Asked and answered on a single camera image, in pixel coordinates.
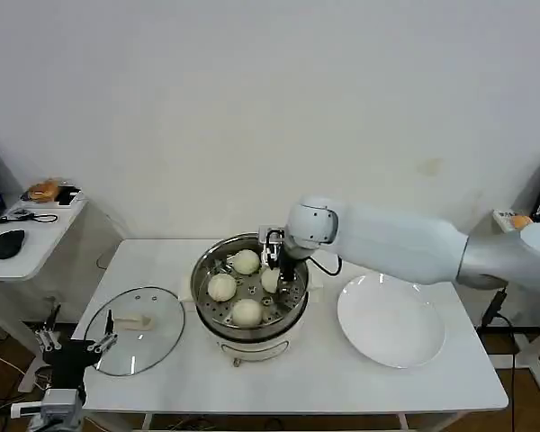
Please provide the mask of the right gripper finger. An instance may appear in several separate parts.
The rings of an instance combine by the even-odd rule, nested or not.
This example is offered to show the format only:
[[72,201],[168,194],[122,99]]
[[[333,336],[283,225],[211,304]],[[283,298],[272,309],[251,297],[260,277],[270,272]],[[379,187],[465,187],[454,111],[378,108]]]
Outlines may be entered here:
[[280,268],[277,279],[277,291],[279,293],[288,293],[293,287],[294,279],[295,269],[293,267]]

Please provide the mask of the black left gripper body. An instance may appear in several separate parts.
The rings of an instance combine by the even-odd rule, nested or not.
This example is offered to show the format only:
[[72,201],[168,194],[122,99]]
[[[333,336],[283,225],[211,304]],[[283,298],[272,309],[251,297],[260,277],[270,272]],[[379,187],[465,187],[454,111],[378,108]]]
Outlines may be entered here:
[[52,368],[50,383],[54,389],[77,390],[84,385],[85,370],[95,363],[95,352],[89,350],[94,343],[69,339],[61,344],[61,349],[42,353],[43,361]]

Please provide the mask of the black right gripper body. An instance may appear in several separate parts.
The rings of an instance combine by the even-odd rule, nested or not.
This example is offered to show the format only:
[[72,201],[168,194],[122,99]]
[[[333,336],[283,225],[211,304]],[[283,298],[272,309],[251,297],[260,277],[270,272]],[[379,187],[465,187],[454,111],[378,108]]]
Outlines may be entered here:
[[281,245],[278,253],[278,266],[281,270],[291,270],[298,262],[305,261],[311,255],[308,248]]

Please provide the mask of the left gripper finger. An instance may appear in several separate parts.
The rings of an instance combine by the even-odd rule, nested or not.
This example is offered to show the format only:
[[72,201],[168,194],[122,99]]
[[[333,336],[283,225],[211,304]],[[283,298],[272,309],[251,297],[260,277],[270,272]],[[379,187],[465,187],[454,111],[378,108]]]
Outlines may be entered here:
[[39,341],[40,349],[43,352],[58,351],[61,349],[59,337],[54,331],[60,305],[55,306],[49,316],[35,330],[35,335]]
[[113,313],[111,310],[108,310],[103,338],[94,342],[87,348],[87,350],[90,352],[95,352],[96,354],[104,354],[116,343],[117,338],[118,335],[114,332]]

